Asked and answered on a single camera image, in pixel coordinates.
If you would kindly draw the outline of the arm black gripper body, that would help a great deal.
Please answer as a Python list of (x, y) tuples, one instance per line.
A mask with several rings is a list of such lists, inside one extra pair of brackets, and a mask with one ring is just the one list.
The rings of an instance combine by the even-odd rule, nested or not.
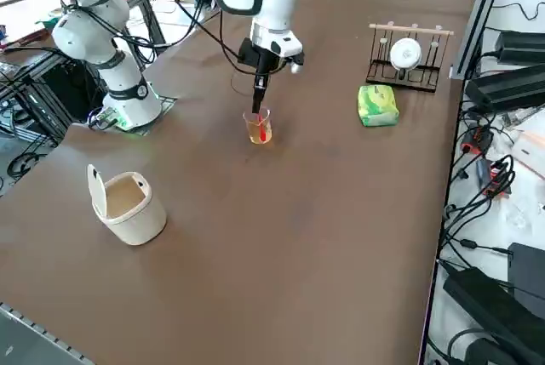
[(255, 45), (248, 37), (240, 44), (237, 62), (252, 68), (255, 76), (268, 76), (273, 73), (273, 53)]

